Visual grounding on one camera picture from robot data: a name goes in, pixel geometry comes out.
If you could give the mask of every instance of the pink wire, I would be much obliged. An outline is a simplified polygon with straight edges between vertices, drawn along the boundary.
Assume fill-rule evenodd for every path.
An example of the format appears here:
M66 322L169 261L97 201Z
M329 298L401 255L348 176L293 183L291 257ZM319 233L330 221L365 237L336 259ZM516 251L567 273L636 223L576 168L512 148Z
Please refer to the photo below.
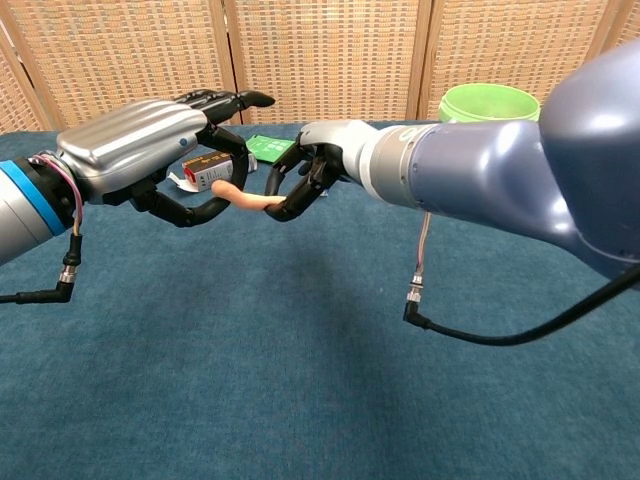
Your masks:
M44 162L45 164L47 164L48 167L53 168L69 184L69 186L71 187L71 190L73 190L73 196L76 202L76 215L78 217L78 225L80 225L82 223L82 196L80 195L80 190L78 190L78 187L76 186L76 182L73 181L73 179L69 176L67 172L65 172L62 168L56 165L55 162L52 162L51 160L49 160L46 156L34 155L33 158L41 162Z

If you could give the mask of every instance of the green card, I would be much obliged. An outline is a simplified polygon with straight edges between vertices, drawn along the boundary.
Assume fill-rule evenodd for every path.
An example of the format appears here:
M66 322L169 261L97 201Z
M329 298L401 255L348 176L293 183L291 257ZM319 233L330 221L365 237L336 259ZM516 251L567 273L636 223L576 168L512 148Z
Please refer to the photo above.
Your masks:
M294 144L293 140L254 135L247 140L247 148L259 162L276 163L282 154Z

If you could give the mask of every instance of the wicker room divider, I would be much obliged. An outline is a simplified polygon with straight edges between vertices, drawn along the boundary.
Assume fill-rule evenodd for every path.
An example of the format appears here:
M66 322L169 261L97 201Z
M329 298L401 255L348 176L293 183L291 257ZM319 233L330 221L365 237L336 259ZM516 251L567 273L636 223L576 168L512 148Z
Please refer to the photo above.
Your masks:
M235 89L220 0L1 0L0 14L56 128L135 99Z
M231 123L400 121L436 118L466 82L544 102L640 36L640 0L0 0L0 19L35 87L3 37L3 131L196 88L276 98Z
M273 95L246 123L415 116L430 0L226 0L238 88Z
M611 21L607 0L434 0L419 118L467 82L508 84L544 102Z
M51 128L29 78L1 30L0 106L0 134Z

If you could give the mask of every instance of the black cable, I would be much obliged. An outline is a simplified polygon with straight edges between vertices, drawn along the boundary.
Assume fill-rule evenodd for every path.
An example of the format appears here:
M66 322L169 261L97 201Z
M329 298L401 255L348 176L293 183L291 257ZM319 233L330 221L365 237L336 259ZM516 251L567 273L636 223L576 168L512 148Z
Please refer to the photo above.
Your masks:
M611 280L609 283L596 290L588 297L585 297L568 310L565 310L554 319L532 328L531 330L514 335L490 337L438 325L429 318L420 315L418 313L418 303L414 301L407 302L404 319L412 325L423 328L424 330L433 330L441 335L463 340L465 342L494 347L511 347L533 342L570 325L609 300L617 297L622 292L630 289L638 282L640 282L640 265L629 269L624 274Z
M1 295L1 303L67 303L71 301L76 281L76 269L82 263L82 235L71 234L69 250L62 260L63 268L56 288L35 292L18 292L15 295Z

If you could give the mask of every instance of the woven panel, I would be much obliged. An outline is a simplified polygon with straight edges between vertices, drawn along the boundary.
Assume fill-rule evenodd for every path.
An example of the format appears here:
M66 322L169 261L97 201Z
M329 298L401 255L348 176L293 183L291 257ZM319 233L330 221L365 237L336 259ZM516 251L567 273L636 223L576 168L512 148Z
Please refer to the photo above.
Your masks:
M207 0L7 3L65 126L141 98L223 89Z
M405 118L418 0L233 3L240 88L276 98L249 121Z
M636 1L627 17L624 27L622 27L616 44L622 45L638 37L640 37L640 2Z
M508 84L544 102L585 59L607 0L440 0L428 97L420 115L436 118L447 89L468 82Z
M0 134L46 129L18 83L3 49L0 49L0 105Z

